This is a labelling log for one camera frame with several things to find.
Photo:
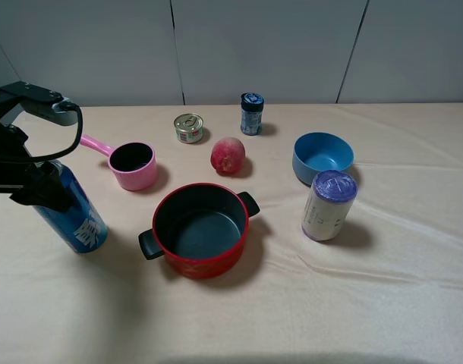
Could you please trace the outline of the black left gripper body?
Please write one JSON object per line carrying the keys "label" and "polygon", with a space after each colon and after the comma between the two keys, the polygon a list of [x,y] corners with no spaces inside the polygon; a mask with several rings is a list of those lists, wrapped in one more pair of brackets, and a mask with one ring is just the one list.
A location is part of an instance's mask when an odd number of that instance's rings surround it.
{"label": "black left gripper body", "polygon": [[1,122],[17,106],[30,115],[59,126],[75,124],[75,103],[61,93],[23,81],[0,86],[0,164],[7,166],[48,162],[75,150],[75,144],[72,143],[59,152],[31,156],[25,148],[27,135],[20,128]]}

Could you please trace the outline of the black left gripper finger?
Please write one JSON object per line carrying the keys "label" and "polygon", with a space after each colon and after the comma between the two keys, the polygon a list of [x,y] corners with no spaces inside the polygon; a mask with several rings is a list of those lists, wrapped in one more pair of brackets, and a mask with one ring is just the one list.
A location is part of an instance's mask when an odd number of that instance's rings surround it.
{"label": "black left gripper finger", "polygon": [[64,165],[42,162],[26,169],[23,186],[10,199],[23,206],[39,206],[64,213],[72,206],[71,194],[62,181]]}

